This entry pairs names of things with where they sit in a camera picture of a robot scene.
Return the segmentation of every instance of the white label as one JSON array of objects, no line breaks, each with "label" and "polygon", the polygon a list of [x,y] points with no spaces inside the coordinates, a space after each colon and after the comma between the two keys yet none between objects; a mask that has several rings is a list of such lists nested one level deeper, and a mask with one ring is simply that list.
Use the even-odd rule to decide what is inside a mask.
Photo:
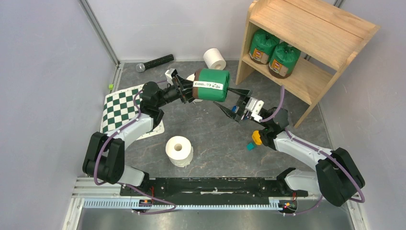
[{"label": "white label", "polygon": [[209,81],[199,81],[195,80],[193,82],[193,87],[210,88],[215,90],[223,90],[223,84]]}]

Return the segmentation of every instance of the white toilet paper roll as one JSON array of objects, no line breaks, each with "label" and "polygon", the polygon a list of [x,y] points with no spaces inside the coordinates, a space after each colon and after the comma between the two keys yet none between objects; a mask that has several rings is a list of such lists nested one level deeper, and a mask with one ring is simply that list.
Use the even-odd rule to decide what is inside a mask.
[{"label": "white toilet paper roll", "polygon": [[203,59],[209,69],[221,69],[226,67],[226,61],[224,61],[223,56],[221,56],[220,51],[216,48],[207,50],[203,54]]},{"label": "white toilet paper roll", "polygon": [[[194,81],[194,74],[189,75],[189,76],[186,78],[186,80]],[[194,99],[193,101],[194,101],[194,102],[201,102],[201,101],[203,101],[203,100]]]},{"label": "white toilet paper roll", "polygon": [[185,137],[174,136],[169,139],[165,151],[169,160],[178,167],[189,165],[193,159],[193,147]]}]

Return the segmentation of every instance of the wooden shelf board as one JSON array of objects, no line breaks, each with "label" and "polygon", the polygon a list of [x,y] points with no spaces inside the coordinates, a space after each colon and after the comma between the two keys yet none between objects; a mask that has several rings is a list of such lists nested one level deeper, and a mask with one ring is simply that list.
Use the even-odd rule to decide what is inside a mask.
[{"label": "wooden shelf board", "polygon": [[300,58],[291,76],[286,79],[279,79],[272,76],[268,71],[268,65],[254,62],[249,54],[243,56],[242,60],[307,104],[312,104],[322,89],[331,80],[332,75],[315,66],[304,58]]},{"label": "wooden shelf board", "polygon": [[351,27],[354,20],[347,18],[352,14],[336,9],[335,11],[346,13],[345,19],[337,18],[337,13],[324,13],[324,3],[309,1],[316,10],[309,12],[305,8],[306,4],[298,4],[294,0],[271,0],[268,5],[251,15],[249,21],[338,70],[363,41],[359,37],[363,33],[356,33]]}]

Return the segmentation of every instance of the white wall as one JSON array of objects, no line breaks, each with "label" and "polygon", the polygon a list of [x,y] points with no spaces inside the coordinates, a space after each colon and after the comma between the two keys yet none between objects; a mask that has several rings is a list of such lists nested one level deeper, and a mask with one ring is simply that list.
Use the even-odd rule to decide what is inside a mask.
[{"label": "white wall", "polygon": [[89,0],[120,60],[149,60],[171,53],[178,60],[201,60],[213,47],[225,59],[239,59],[252,2]]},{"label": "white wall", "polygon": [[0,229],[61,229],[115,66],[77,0],[2,0],[0,31]]},{"label": "white wall", "polygon": [[322,100],[334,147],[346,148],[366,186],[372,230],[404,229],[406,220],[406,4],[347,0],[343,9],[381,25]]}]

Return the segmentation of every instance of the purple cable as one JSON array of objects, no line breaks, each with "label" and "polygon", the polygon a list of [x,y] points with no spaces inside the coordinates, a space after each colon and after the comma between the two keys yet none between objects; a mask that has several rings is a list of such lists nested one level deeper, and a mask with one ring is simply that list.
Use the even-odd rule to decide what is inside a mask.
[{"label": "purple cable", "polygon": [[[136,107],[137,110],[138,110],[138,115],[137,115],[136,119],[133,119],[133,120],[129,121],[127,124],[125,124],[125,125],[120,129],[120,131],[123,130],[123,129],[125,129],[125,128],[127,128],[127,127],[130,126],[131,124],[137,122],[137,119],[140,118],[140,116],[141,116],[141,111],[140,111],[140,108],[138,107],[138,105],[135,103],[135,99],[136,99],[136,97],[137,97],[141,92],[142,92],[142,90],[138,91],[137,94],[134,96],[134,105],[135,105],[135,107]],[[99,169],[100,159],[102,158],[102,154],[103,154],[104,150],[106,149],[107,144],[108,144],[108,143],[110,142],[110,140],[111,140],[113,137],[115,137],[117,134],[118,134],[117,132],[114,132],[111,136],[109,136],[109,138],[107,138],[107,140],[104,142],[103,146],[102,146],[101,149],[100,149],[99,155],[97,156],[96,165],[94,166],[94,172],[93,172],[93,180],[94,180],[94,183],[95,183],[96,185],[102,185],[102,184],[105,184],[105,183],[106,183],[105,181],[103,181],[103,182],[101,182],[101,183],[99,183],[99,182],[97,181],[97,170]]]},{"label": "purple cable", "polygon": [[174,203],[172,203],[172,202],[169,202],[169,201],[166,201],[166,200],[162,200],[162,199],[159,199],[159,198],[150,196],[150,195],[148,195],[148,194],[146,194],[146,193],[141,192],[139,189],[137,189],[136,187],[134,187],[134,186],[132,186],[132,185],[130,185],[130,184],[123,184],[123,183],[119,183],[119,184],[124,185],[124,186],[127,186],[127,187],[133,189],[134,191],[138,192],[139,194],[141,194],[141,195],[143,195],[143,196],[146,196],[146,197],[148,197],[148,198],[150,198],[150,199],[153,199],[153,200],[156,200],[156,201],[159,201],[159,202],[162,202],[162,203],[165,203],[165,204],[168,204],[168,205],[172,205],[172,206],[173,206],[173,207],[171,207],[170,209],[165,209],[165,210],[156,211],[156,212],[139,212],[139,213],[138,213],[139,215],[160,214],[160,213],[171,212],[171,211],[173,211],[173,210],[176,209],[176,204],[174,204]]},{"label": "purple cable", "polygon": [[276,108],[275,112],[273,112],[268,118],[266,119],[262,119],[260,120],[260,122],[267,122],[269,120],[271,120],[272,118],[274,118],[276,116],[276,114],[279,112],[279,110],[282,108],[282,104],[283,104],[283,99],[285,97],[285,86],[281,85],[281,99],[279,100],[279,105]]},{"label": "purple cable", "polygon": [[[286,128],[285,128],[285,132],[286,132],[286,134],[288,135],[288,137],[289,137],[291,140],[294,140],[294,141],[296,141],[297,143],[299,143],[299,144],[301,144],[301,145],[303,145],[303,146],[306,146],[306,147],[308,147],[308,148],[310,148],[310,149],[312,149],[312,150],[314,150],[314,151],[318,151],[318,148],[313,147],[313,146],[311,146],[311,145],[309,145],[309,144],[307,144],[307,143],[304,143],[303,141],[300,141],[300,140],[298,140],[298,139],[292,138],[292,135],[290,135],[289,131],[288,131]],[[350,173],[349,173],[336,159],[334,159],[332,156],[328,155],[327,153],[325,153],[325,152],[323,152],[323,151],[320,151],[320,153],[321,153],[323,156],[329,158],[332,162],[334,162],[334,163],[338,166],[338,168],[340,168],[340,169],[343,171],[343,173],[348,177],[348,179],[349,179],[349,180],[351,181],[351,183],[354,185],[355,189],[357,189],[357,192],[358,192],[358,194],[360,195],[361,200],[354,199],[354,198],[350,198],[349,200],[352,200],[352,201],[355,201],[355,202],[358,202],[358,203],[364,203],[364,202],[365,202],[364,193],[362,193],[361,188],[358,186],[357,182],[355,182],[354,178],[352,178],[352,176],[350,175]]]},{"label": "purple cable", "polygon": [[[161,81],[158,81],[157,83],[163,83],[163,82],[166,82],[166,80],[161,80]],[[137,103],[135,102],[135,99],[137,98],[137,96],[138,96],[140,93],[142,93],[142,90],[138,91],[137,94],[134,96],[134,99],[133,99],[133,101],[134,101],[134,106],[135,106],[135,107],[137,108],[137,110],[138,110],[138,115],[137,115],[137,117],[136,117],[135,119],[132,119],[131,121],[129,121],[127,124],[123,125],[123,127],[120,129],[120,131],[122,131],[122,130],[124,130],[125,128],[129,127],[131,124],[137,122],[137,120],[140,118],[140,116],[141,116],[141,110],[140,110],[140,108],[138,107]],[[99,183],[99,182],[97,181],[97,170],[98,170],[98,168],[99,168],[100,159],[102,158],[102,154],[103,154],[104,150],[106,149],[107,144],[108,144],[108,143],[110,142],[110,140],[111,140],[113,137],[115,137],[117,134],[118,134],[118,132],[114,132],[111,136],[109,136],[109,137],[107,138],[107,140],[105,141],[105,143],[103,144],[103,146],[102,146],[101,149],[100,149],[99,155],[97,156],[96,164],[95,164],[95,166],[94,166],[94,172],[93,172],[93,179],[94,179],[94,183],[95,183],[96,185],[102,185],[102,184],[105,184],[105,183],[106,183],[105,181],[103,181],[103,182],[101,182],[101,183]],[[133,189],[134,191],[138,192],[139,194],[142,194],[142,195],[144,195],[144,196],[146,196],[146,197],[149,197],[149,198],[151,198],[151,199],[153,199],[153,200],[156,200],[156,201],[159,201],[159,202],[168,204],[168,205],[173,205],[173,208],[170,208],[170,209],[161,210],[161,211],[156,211],[156,212],[140,213],[141,215],[152,215],[152,214],[159,214],[159,213],[171,212],[171,211],[173,211],[173,210],[176,208],[176,204],[174,204],[174,203],[171,203],[171,202],[169,202],[169,201],[165,201],[165,200],[162,200],[162,199],[155,198],[155,197],[152,197],[152,196],[150,196],[150,195],[147,195],[147,194],[141,192],[139,189],[135,188],[134,186],[132,186],[132,185],[130,185],[130,184],[126,184],[126,186],[128,186],[129,188],[131,188],[131,189]]]}]

